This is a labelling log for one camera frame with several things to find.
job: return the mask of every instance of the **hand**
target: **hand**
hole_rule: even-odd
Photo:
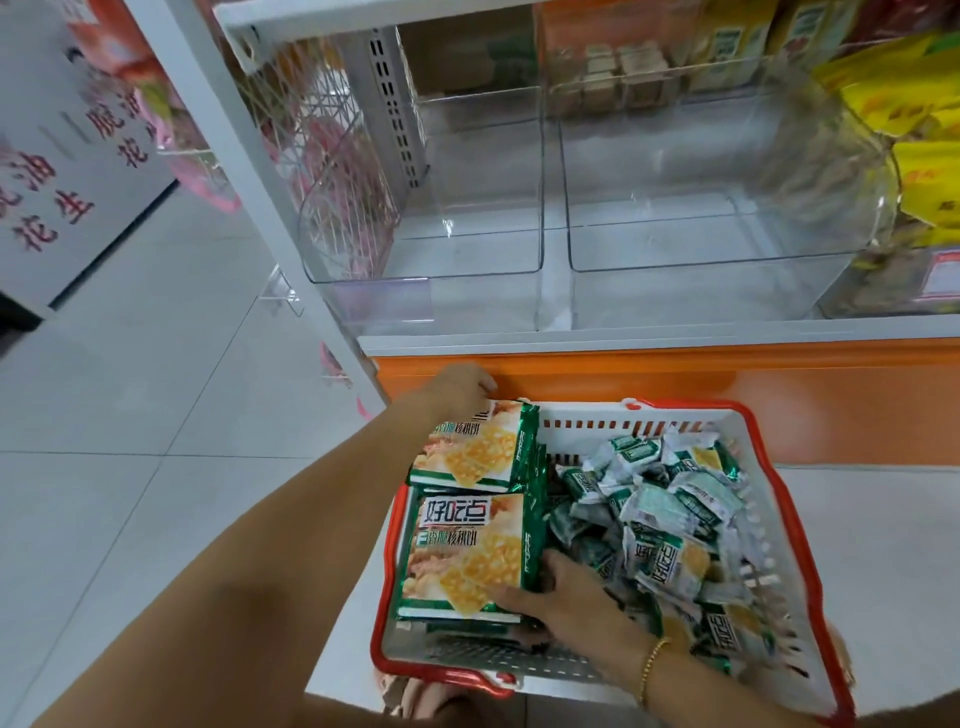
[[[493,600],[511,612],[543,622],[560,642],[583,655],[613,680],[628,685],[642,669],[656,638],[624,615],[603,589],[596,572],[552,548],[543,553],[543,569],[553,589],[543,594],[498,585]]]
[[[438,423],[459,423],[487,409],[487,396],[496,390],[493,377],[473,362],[450,364],[423,386],[420,394],[433,408]]]

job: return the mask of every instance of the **snack package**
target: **snack package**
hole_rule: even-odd
[[[823,63],[814,68],[810,75],[827,91],[835,91],[872,76],[883,76],[891,68],[915,61],[926,53],[934,38],[934,34],[925,34],[871,46]]]
[[[486,586],[536,586],[543,549],[543,491],[434,496],[412,491],[397,575],[397,619],[519,622]]]
[[[794,61],[814,47],[830,5],[828,0],[792,0],[782,6],[767,38],[767,55]]]
[[[748,83],[759,67],[776,11],[775,0],[708,0],[697,24],[690,64],[712,66],[690,77],[690,90]]]
[[[490,400],[468,423],[439,425],[414,460],[410,485],[516,490],[536,443],[539,412],[527,402]]]
[[[690,511],[704,529],[716,530],[730,525],[744,503],[711,473],[679,473],[667,489]]]
[[[960,142],[898,142],[893,148],[900,169],[900,209],[943,228],[960,228]]]
[[[705,584],[697,603],[703,607],[710,640],[721,653],[748,662],[766,662],[776,651],[773,633],[751,605],[741,584]]]
[[[624,568],[627,576],[636,579],[643,573],[660,545],[662,531],[640,523],[626,523],[623,527]]]
[[[578,536],[570,547],[570,558],[596,571],[604,582],[613,579],[616,553],[600,539]]]
[[[584,458],[584,470],[596,473],[598,479],[603,477],[603,473],[620,450],[632,448],[639,442],[640,440],[633,435],[620,435],[611,438],[597,448],[592,455]]]
[[[696,516],[675,495],[649,485],[637,488],[627,499],[620,520],[678,536],[694,535],[699,525]]]
[[[730,482],[740,479],[740,466],[717,432],[665,432],[662,461],[671,477],[680,471],[705,470]]]
[[[573,501],[566,498],[550,511],[550,516],[547,519],[550,530],[564,548],[570,548],[573,545],[573,540],[591,526],[590,523],[574,518],[570,514],[571,505],[573,505]]]
[[[662,595],[653,596],[656,605],[654,629],[657,637],[669,637],[674,648],[690,652],[704,637],[703,610],[696,604],[681,607]]]
[[[653,558],[636,575],[640,586],[652,592],[690,601],[703,586],[710,568],[710,554],[703,542],[663,533]]]

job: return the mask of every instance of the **white plastic basket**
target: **white plastic basket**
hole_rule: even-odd
[[[728,401],[539,402],[538,440],[552,458],[575,464],[606,439],[626,432],[659,435],[717,430],[736,443],[736,457],[750,477],[749,527],[767,554],[762,569],[746,567],[744,579],[773,626],[780,666],[751,668],[747,682],[761,694],[829,725],[851,725],[853,699],[830,639],[823,591],[803,526],[790,494],[767,459],[753,414]],[[385,548],[385,579],[373,630],[371,655],[384,672],[455,683],[506,696],[514,690],[563,697],[622,701],[603,685],[583,658],[558,647],[532,655],[498,644],[427,637],[420,625],[391,619],[396,560],[411,499],[400,488]]]

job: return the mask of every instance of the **white floor tile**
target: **white floor tile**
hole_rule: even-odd
[[[527,728],[656,728],[660,723],[639,708],[559,697],[527,697]]]
[[[164,453],[273,267],[227,225],[172,196],[11,347],[0,451]]]
[[[172,454],[319,457],[364,420],[324,379],[321,339],[283,302],[257,302],[184,424]]]
[[[0,453],[0,725],[54,646],[158,460]]]
[[[960,472],[781,471],[862,715],[960,689]]]
[[[164,458],[11,728],[26,728],[227,526],[308,461]]]

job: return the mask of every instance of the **green snack package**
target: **green snack package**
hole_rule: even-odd
[[[536,447],[540,408],[489,400],[468,423],[443,423],[414,460],[412,486],[508,493],[522,487]]]
[[[699,525],[675,495],[655,485],[637,488],[624,503],[620,520],[678,536],[694,535]]]
[[[751,663],[774,656],[773,632],[754,609],[750,593],[742,584],[705,584],[697,603],[703,607],[705,627],[719,652]]]
[[[458,493],[416,499],[404,532],[396,585],[397,619],[519,622],[490,602],[486,587],[537,586],[545,539],[545,490]]]
[[[660,545],[662,531],[654,530],[640,523],[626,523],[623,527],[623,555],[627,575],[636,579],[647,568]]]
[[[726,528],[745,507],[730,488],[703,471],[678,473],[667,492],[676,496],[704,529]]]
[[[570,547],[570,558],[578,564],[589,566],[604,582],[613,578],[616,553],[600,539],[578,536]]]
[[[632,448],[639,443],[640,440],[633,435],[613,437],[597,448],[592,455],[584,458],[584,470],[596,473],[597,478],[601,478],[618,452]]]
[[[587,531],[591,526],[590,523],[574,518],[570,514],[570,506],[572,505],[573,501],[570,500],[569,497],[564,497],[563,500],[554,506],[553,510],[550,511],[550,516],[547,518],[550,530],[564,549],[569,549],[573,545],[573,540]]]
[[[706,544],[686,536],[663,533],[653,557],[636,575],[640,586],[692,601],[710,567]]]
[[[573,502],[583,503],[584,505],[606,502],[607,499],[604,498],[597,485],[596,476],[591,471],[558,465],[557,475],[566,486],[566,491],[570,493]]]
[[[740,480],[740,466],[720,440],[717,432],[665,432],[663,464],[671,476],[682,471],[707,471]]]
[[[660,460],[662,444],[660,440],[641,440],[636,445],[618,450],[616,463],[631,477],[642,474],[647,466]]]

